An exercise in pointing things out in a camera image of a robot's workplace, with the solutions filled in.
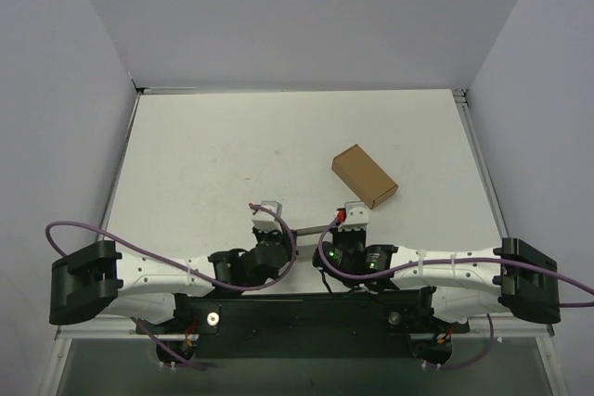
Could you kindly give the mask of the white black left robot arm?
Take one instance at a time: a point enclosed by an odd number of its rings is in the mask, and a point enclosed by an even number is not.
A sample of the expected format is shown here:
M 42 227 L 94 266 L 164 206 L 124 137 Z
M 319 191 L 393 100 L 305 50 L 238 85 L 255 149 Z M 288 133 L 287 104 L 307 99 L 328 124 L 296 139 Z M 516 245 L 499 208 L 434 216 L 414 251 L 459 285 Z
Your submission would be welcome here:
M 256 244 L 249 250 L 181 260 L 142 249 L 122 250 L 116 238 L 92 243 L 53 262 L 49 321 L 75 325 L 104 313 L 182 331 L 190 320 L 184 296 L 239 297 L 274 286 L 294 265 L 294 232 L 252 232 Z

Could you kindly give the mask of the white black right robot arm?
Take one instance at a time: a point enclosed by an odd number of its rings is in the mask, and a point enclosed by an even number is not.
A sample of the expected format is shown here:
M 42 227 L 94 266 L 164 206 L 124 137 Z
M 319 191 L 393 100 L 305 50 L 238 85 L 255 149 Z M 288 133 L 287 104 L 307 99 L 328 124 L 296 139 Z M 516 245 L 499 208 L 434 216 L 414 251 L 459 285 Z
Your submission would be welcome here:
M 348 288 L 382 293 L 429 287 L 433 316 L 447 323 L 490 313 L 542 325 L 561 320 L 557 263 L 519 238 L 505 237 L 495 248 L 446 252 L 366 246 L 363 230 L 329 232 L 312 264 Z

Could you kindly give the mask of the white paper box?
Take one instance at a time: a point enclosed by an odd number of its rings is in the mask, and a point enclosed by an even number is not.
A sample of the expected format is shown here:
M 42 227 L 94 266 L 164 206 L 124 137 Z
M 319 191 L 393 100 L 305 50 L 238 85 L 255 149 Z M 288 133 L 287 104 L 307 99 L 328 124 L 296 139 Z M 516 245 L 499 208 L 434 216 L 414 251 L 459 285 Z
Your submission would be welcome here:
M 320 225 L 293 229 L 292 232 L 295 235 L 296 245 L 299 248 L 302 248 L 316 245 L 317 241 L 325 230 L 326 227 L 324 225 Z

